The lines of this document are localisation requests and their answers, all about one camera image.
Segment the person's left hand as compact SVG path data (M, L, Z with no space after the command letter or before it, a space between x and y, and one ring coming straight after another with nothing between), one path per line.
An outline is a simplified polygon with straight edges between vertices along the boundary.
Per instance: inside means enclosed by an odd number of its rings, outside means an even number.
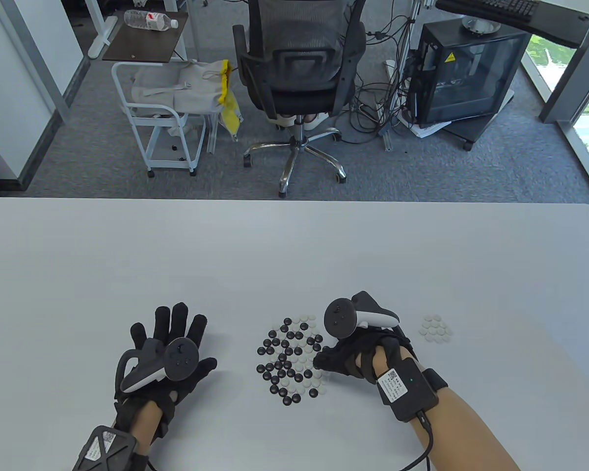
M187 322L187 305L183 302L172 308L160 306L155 311L155 330L152 338L162 341L166 347L177 338L187 338L199 347L207 327L207 318L202 314L194 316L189 328ZM160 411L160 418L155 421L155 428L151 433L150 442L163 438L172 419L175 417L175 408L187 395L192 393L198 383L216 368L217 361L214 358L205 358L199 361L196 370L187 379L171 381L162 379L154 381L133 392L122 392L120 386L115 386L115 409L117 416L115 428L124 432L132 432L135 428L137 417L142 411L149 408L153 402Z

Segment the person's right hand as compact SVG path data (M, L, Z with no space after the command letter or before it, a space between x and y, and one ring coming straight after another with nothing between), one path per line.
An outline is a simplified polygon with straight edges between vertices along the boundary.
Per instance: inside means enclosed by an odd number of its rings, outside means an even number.
M373 327L357 328L334 347L317 353L313 367L375 384L380 375L407 358L418 361L413 346L402 333Z

